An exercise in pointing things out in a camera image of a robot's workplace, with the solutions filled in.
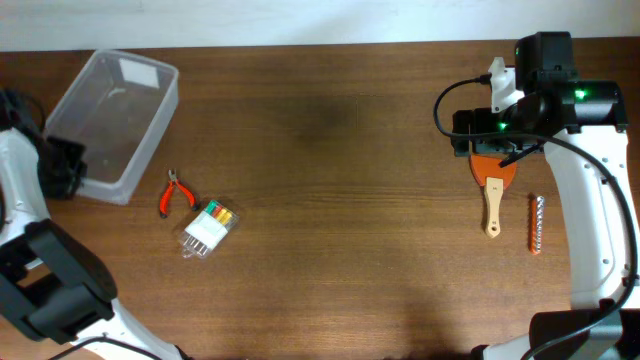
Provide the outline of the orange bit holder strip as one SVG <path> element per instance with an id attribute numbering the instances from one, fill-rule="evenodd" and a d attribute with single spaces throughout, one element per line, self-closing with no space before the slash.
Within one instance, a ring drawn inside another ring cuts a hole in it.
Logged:
<path id="1" fill-rule="evenodd" d="M 538 255 L 541 252 L 544 209 L 545 198 L 532 195 L 530 197 L 528 248 L 534 255 Z"/>

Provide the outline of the red handled pliers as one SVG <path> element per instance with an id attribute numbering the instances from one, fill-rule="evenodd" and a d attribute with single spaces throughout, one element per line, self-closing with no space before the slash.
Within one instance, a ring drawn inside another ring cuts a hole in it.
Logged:
<path id="1" fill-rule="evenodd" d="M 175 170 L 169 169 L 168 184 L 159 202 L 159 216 L 162 219 L 166 219 L 169 216 L 169 205 L 176 189 L 186 197 L 192 211 L 197 211 L 200 208 L 200 203 L 195 194 L 181 182 Z"/>

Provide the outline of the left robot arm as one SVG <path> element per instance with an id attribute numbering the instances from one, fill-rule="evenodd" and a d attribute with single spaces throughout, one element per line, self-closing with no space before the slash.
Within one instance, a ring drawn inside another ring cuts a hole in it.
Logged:
<path id="1" fill-rule="evenodd" d="M 1 92 L 1 314 L 25 337 L 104 359 L 184 359 L 118 300 L 114 278 L 56 224 L 49 198 L 72 198 L 86 175 L 84 145 L 43 135 L 36 101 Z"/>

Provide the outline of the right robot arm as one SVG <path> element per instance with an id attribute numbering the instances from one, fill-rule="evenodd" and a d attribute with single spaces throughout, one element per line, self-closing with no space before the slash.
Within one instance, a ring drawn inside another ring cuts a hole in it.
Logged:
<path id="1" fill-rule="evenodd" d="M 454 153 L 507 170 L 532 153 L 549 164 L 569 244 L 570 308 L 535 314 L 528 332 L 473 349 L 475 359 L 635 359 L 639 355 L 639 224 L 627 170 L 620 87 L 584 80 L 567 32 L 520 39 L 478 82 L 487 108 L 460 110 Z"/>

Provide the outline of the clear plastic container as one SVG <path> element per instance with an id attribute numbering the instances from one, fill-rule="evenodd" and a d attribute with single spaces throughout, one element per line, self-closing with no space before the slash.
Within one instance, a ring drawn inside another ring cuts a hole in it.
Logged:
<path id="1" fill-rule="evenodd" d="M 44 135 L 81 144 L 80 196 L 129 203 L 179 102 L 179 70 L 133 53 L 97 50 L 48 117 Z"/>

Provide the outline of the orange scraper wooden handle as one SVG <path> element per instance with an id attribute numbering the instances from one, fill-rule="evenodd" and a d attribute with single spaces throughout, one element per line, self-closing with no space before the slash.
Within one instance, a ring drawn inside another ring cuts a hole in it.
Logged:
<path id="1" fill-rule="evenodd" d="M 483 189 L 486 203 L 485 233 L 495 238 L 501 233 L 500 205 L 504 191 L 515 178 L 517 165 L 500 166 L 501 159 L 471 155 L 469 164 L 477 184 Z"/>

